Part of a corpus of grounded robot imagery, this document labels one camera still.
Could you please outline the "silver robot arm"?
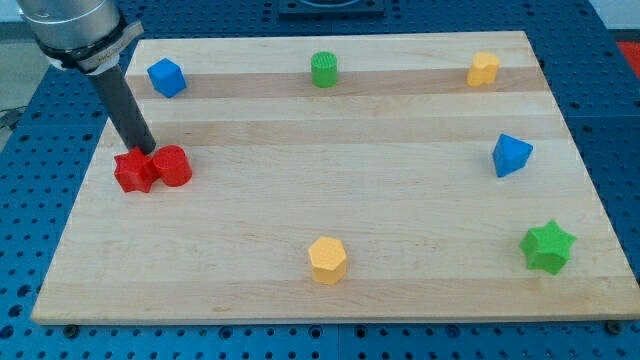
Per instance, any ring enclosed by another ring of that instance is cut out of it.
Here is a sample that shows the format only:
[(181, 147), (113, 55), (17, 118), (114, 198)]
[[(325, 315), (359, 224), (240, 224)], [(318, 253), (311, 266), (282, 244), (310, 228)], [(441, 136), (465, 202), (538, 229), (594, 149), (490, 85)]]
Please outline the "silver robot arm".
[(60, 70), (101, 74), (144, 32), (113, 0), (18, 0), (18, 7), (39, 48)]

